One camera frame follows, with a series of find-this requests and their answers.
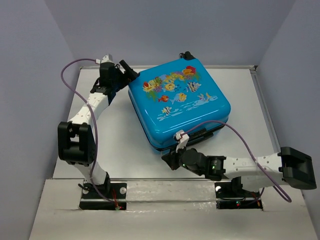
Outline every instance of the suitcase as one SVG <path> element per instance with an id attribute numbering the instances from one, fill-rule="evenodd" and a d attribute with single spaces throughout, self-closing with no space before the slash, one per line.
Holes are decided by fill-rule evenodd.
<path id="1" fill-rule="evenodd" d="M 150 144 L 175 148 L 174 135 L 208 121 L 227 122 L 231 106 L 201 62 L 190 52 L 143 70 L 129 84 L 129 97 Z M 189 134 L 188 145 L 213 136 L 223 125 L 206 123 Z"/>

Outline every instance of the wall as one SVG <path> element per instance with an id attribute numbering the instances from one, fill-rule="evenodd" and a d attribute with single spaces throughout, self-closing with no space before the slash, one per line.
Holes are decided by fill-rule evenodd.
<path id="1" fill-rule="evenodd" d="M 43 0 L 2 2 L 0 31 L 0 233 L 23 240 L 58 156 L 72 100 L 60 71 L 73 56 Z M 78 72 L 66 73 L 73 85 Z"/>
<path id="2" fill-rule="evenodd" d="M 297 0 L 258 67 L 282 146 L 312 156 L 318 189 L 305 199 L 320 238 L 320 1 Z"/>
<path id="3" fill-rule="evenodd" d="M 258 65 L 294 0 L 45 0 L 75 58 Z"/>

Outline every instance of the white table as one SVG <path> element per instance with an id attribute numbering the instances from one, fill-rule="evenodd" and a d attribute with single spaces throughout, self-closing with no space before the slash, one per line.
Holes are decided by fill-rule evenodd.
<path id="1" fill-rule="evenodd" d="M 277 139 L 250 71 L 208 71 L 230 101 L 228 123 L 243 135 L 253 153 L 277 152 Z M 76 89 L 87 97 L 98 75 L 96 69 L 81 70 Z M 75 97 L 69 117 L 82 105 Z M 266 188 L 263 211 L 217 210 L 213 182 L 193 179 L 196 176 L 185 169 L 171 171 L 150 147 L 138 118 L 132 116 L 136 113 L 123 90 L 98 121 L 98 161 L 111 178 L 127 182 L 127 201 L 131 202 L 127 211 L 79 210 L 78 183 L 83 177 L 58 159 L 53 179 L 45 183 L 31 240 L 317 239 L 300 190 L 284 186 L 293 201 L 287 203 L 273 188 Z M 227 128 L 195 147 L 206 155 L 248 156 Z"/>

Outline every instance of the cable connector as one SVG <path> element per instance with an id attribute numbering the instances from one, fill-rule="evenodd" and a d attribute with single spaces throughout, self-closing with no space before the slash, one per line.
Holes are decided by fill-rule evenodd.
<path id="1" fill-rule="evenodd" d="M 176 146 L 175 152 L 177 153 L 179 149 L 184 149 L 187 146 L 187 143 L 189 141 L 189 135 L 184 134 L 185 131 L 180 130 L 175 135 L 174 138 L 178 141 L 178 145 Z"/>

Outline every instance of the red fish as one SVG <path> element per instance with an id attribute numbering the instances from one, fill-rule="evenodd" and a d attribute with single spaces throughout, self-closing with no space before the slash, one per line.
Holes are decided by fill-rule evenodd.
<path id="1" fill-rule="evenodd" d="M 166 95 L 162 95 L 162 97 L 161 98 L 158 98 L 158 102 L 168 102 L 168 100 L 169 100 L 169 97 L 168 96 L 166 96 Z"/>
<path id="2" fill-rule="evenodd" d="M 192 74 L 196 73 L 196 68 L 193 66 L 187 66 L 186 69 L 190 69 Z"/>

